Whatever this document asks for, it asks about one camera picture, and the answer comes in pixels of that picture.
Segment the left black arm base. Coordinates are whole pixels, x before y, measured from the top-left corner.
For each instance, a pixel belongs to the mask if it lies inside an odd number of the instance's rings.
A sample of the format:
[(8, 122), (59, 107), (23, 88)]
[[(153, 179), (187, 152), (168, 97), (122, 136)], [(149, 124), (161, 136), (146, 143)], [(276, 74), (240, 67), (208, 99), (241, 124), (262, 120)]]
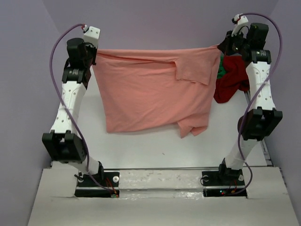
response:
[(74, 177), (77, 179), (75, 196), (79, 198), (119, 198), (120, 172), (105, 170), (103, 178), (79, 172)]

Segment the pink t shirt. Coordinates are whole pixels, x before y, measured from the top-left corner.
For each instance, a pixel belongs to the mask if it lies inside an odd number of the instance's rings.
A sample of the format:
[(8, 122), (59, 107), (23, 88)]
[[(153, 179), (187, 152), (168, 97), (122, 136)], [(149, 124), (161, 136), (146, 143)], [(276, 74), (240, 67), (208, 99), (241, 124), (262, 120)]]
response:
[(93, 70), (107, 132), (177, 124), (180, 137), (201, 134), (209, 124), (220, 58), (216, 46), (98, 50)]

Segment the red t shirt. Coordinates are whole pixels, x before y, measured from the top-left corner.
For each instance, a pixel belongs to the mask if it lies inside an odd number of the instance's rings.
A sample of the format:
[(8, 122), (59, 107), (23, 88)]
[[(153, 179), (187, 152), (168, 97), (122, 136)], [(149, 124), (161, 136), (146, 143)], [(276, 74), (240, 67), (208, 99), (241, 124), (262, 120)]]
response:
[(217, 103), (228, 102), (238, 91), (247, 92), (250, 89), (245, 63), (241, 56), (221, 56), (226, 74), (216, 80), (214, 99)]

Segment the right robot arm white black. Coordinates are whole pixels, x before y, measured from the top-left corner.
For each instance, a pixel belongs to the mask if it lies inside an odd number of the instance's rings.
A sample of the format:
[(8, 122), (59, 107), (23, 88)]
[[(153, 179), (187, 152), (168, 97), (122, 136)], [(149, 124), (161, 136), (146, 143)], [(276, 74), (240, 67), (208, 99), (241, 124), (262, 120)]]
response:
[(269, 27), (252, 23), (248, 26), (247, 35), (242, 32), (244, 27), (246, 23), (236, 24), (218, 46), (227, 56), (241, 55), (250, 86), (250, 102), (238, 121), (237, 142), (216, 173), (217, 181), (222, 185), (229, 185), (243, 176), (242, 168), (247, 156), (283, 118), (283, 113), (274, 104), (269, 82), (271, 53), (264, 49)]

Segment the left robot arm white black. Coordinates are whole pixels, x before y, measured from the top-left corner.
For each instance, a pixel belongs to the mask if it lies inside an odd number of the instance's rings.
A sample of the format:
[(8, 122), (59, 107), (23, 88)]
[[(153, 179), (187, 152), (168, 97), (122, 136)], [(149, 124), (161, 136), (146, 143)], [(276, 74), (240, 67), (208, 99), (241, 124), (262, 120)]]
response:
[(60, 105), (48, 133), (43, 133), (42, 143), (53, 161), (69, 164), (88, 181), (99, 186), (104, 181), (103, 166), (89, 156), (87, 144), (77, 125), (81, 102), (91, 78), (90, 67), (95, 65), (98, 38), (72, 38), (67, 41), (68, 58), (62, 75)]

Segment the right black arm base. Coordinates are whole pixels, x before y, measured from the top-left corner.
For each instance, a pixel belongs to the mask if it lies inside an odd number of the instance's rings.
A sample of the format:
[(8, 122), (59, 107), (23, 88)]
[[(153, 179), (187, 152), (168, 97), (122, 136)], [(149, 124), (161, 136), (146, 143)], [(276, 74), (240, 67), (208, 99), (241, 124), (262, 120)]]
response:
[(203, 186), (203, 196), (209, 197), (228, 197), (243, 196), (247, 197), (246, 191), (240, 191), (245, 187), (244, 177), (221, 179), (218, 171), (202, 171), (200, 183)]

